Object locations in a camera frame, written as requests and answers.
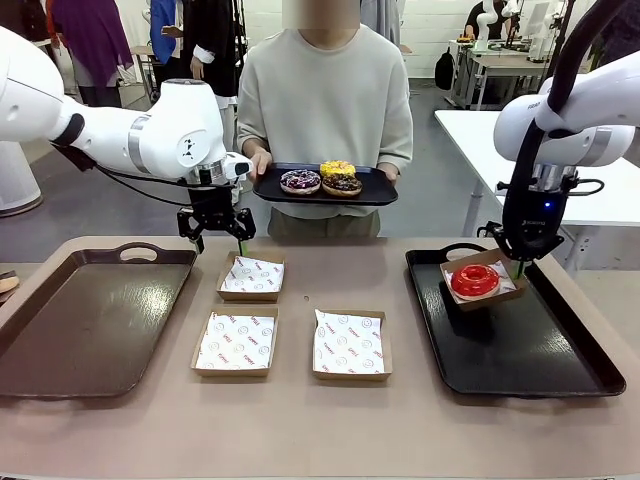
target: purple frosted donut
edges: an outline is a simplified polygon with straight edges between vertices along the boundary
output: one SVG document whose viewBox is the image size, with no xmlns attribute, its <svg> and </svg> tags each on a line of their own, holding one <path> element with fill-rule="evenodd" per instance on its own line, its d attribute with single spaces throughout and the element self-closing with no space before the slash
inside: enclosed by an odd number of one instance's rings
<svg viewBox="0 0 640 480">
<path fill-rule="evenodd" d="M 291 170 L 280 178 L 280 187 L 294 195 L 311 195 L 320 190 L 322 179 L 311 170 Z"/>
</svg>

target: yellow donut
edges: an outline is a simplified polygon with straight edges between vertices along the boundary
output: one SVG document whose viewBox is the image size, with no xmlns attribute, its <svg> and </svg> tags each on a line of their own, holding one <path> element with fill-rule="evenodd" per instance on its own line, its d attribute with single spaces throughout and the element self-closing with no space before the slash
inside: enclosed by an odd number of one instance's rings
<svg viewBox="0 0 640 480">
<path fill-rule="evenodd" d="M 342 173 L 345 175 L 355 175 L 356 167 L 349 162 L 325 162 L 320 165 L 320 175 L 326 177 L 327 175 L 333 175 L 335 173 Z"/>
</svg>

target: brown tray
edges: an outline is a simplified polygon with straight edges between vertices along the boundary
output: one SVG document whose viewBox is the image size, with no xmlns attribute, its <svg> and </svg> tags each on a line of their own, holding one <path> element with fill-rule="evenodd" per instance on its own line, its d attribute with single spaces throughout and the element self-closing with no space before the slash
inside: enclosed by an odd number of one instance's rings
<svg viewBox="0 0 640 480">
<path fill-rule="evenodd" d="M 156 258 L 124 259 L 144 248 Z M 196 254 L 72 253 L 0 329 L 0 396 L 115 397 L 144 374 Z"/>
</svg>

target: concrete floor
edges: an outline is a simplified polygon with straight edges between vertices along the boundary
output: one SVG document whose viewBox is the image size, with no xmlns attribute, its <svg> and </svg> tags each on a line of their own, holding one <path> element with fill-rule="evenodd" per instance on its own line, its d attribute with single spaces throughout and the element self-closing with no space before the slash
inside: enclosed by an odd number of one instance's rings
<svg viewBox="0 0 640 480">
<path fill-rule="evenodd" d="M 125 94 L 129 108 L 146 110 L 139 87 Z M 415 154 L 411 170 L 400 181 L 400 199 L 382 209 L 382 235 L 387 237 L 456 237 L 462 230 L 474 174 L 433 116 L 447 108 L 438 90 L 414 87 Z M 127 190 L 98 172 L 80 173 L 44 142 L 24 145 L 25 154 L 44 195 L 29 213 L 0 219 L 0 263 L 42 262 L 64 241 L 82 235 L 176 235 L 177 207 Z M 638 148 L 631 154 L 637 155 Z M 180 189 L 141 186 L 150 193 L 186 201 Z M 250 207 L 258 235 L 266 235 L 269 207 L 253 193 L 242 196 Z M 480 221 L 500 220 L 491 195 L 482 203 Z M 571 242 L 554 255 L 562 260 Z M 626 272 L 581 272 L 578 283 L 640 352 L 640 229 L 603 229 L 590 252 L 587 268 Z"/>
</svg>

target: person holding tray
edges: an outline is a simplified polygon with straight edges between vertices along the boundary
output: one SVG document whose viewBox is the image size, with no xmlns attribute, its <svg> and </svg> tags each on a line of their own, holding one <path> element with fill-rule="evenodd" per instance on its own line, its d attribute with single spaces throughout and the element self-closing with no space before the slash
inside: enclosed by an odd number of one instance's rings
<svg viewBox="0 0 640 480">
<path fill-rule="evenodd" d="M 398 48 L 360 25 L 358 0 L 283 4 L 285 30 L 255 46 L 240 80 L 238 146 L 263 175 L 278 162 L 342 160 L 395 184 L 413 156 L 409 81 Z M 378 211 L 274 204 L 269 235 L 375 237 Z"/>
</svg>

